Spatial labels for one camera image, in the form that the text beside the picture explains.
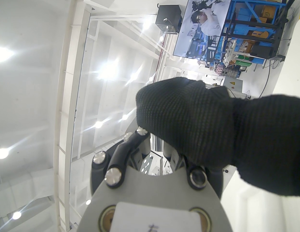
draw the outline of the cardboard box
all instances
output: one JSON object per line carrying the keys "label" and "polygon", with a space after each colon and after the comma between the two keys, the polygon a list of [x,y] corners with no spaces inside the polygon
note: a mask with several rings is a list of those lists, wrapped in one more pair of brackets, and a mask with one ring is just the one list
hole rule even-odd
{"label": "cardboard box", "polygon": [[259,32],[259,31],[254,31],[252,33],[252,36],[256,36],[256,37],[260,37],[260,38],[268,38],[269,36],[269,33],[267,31],[264,31],[264,32]]}
{"label": "cardboard box", "polygon": [[262,21],[262,23],[266,23],[267,22],[267,18],[260,17],[259,20]]}
{"label": "cardboard box", "polygon": [[265,5],[262,10],[262,17],[267,19],[273,19],[275,17],[276,7]]}

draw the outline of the white wall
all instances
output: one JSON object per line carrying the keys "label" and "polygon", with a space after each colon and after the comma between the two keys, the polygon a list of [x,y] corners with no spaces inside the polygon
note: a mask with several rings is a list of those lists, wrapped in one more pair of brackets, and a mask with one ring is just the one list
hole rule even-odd
{"label": "white wall", "polygon": [[300,198],[258,189],[243,181],[237,171],[221,203],[234,232],[300,232]]}

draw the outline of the black speaker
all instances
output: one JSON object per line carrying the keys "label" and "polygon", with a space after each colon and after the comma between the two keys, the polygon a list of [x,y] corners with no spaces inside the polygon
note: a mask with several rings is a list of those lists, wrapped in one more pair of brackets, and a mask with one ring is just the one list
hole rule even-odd
{"label": "black speaker", "polygon": [[179,5],[160,5],[155,24],[164,33],[177,34],[182,23]]}

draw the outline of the person on screen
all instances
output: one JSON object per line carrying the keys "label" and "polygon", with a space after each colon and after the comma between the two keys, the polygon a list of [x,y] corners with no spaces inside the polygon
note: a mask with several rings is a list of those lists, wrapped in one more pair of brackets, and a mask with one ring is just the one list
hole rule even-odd
{"label": "person on screen", "polygon": [[195,11],[191,16],[194,24],[199,23],[202,32],[207,36],[220,36],[222,29],[220,27],[218,17],[214,15],[211,9]]}

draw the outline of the white column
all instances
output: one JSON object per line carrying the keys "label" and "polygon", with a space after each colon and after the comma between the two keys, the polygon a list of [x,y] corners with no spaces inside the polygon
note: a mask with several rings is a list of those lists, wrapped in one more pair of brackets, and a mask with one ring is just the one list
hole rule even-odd
{"label": "white column", "polygon": [[54,201],[57,231],[70,230],[69,186],[75,110],[91,8],[72,0],[60,63],[54,128]]}

